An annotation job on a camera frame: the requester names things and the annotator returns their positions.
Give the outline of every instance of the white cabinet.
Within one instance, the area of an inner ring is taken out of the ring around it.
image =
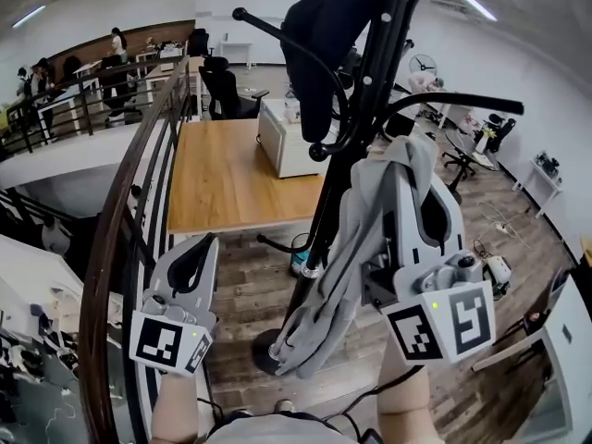
[[[291,178],[310,174],[325,174],[329,158],[317,163],[308,154],[311,143],[302,137],[300,123],[289,123],[284,117],[286,104],[283,99],[264,99],[259,114],[259,142],[279,178]],[[331,126],[323,143],[333,143],[338,129]]]

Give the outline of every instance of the balcony railing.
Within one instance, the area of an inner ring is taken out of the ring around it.
[[[9,107],[2,159],[73,136],[93,136],[100,130],[140,123],[159,91],[151,69],[163,63],[176,66],[181,59],[152,59],[99,70]]]
[[[131,313],[149,284],[155,260],[172,245],[167,234],[168,196],[181,123],[191,116],[189,58],[179,60],[142,122],[115,175],[99,219],[84,281],[80,311],[80,397],[91,442],[119,442],[109,394],[107,371],[107,305],[110,290],[123,290],[123,369],[129,417],[137,443],[147,442],[139,403],[137,375],[154,374],[132,362],[129,348]],[[157,123],[164,118],[164,123]],[[156,137],[146,174],[138,166],[151,137]],[[142,194],[131,212],[131,185]]]

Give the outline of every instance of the ceiling light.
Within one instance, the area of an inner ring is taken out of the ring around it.
[[[477,10],[481,15],[483,15],[486,19],[490,19],[491,21],[498,21],[498,19],[493,15],[493,13],[491,13],[489,10],[487,10],[484,6],[482,6],[476,0],[464,0],[464,1],[468,4],[470,4],[471,6],[473,6],[473,8],[475,10]]]
[[[45,5],[40,6],[39,8],[33,10],[29,15],[25,15],[23,18],[21,18],[19,21],[17,21],[14,25],[12,25],[12,28],[17,28],[20,25],[22,25],[25,21],[27,21],[28,19],[32,19],[35,15],[37,15],[39,12],[41,12],[44,8],[45,8]]]

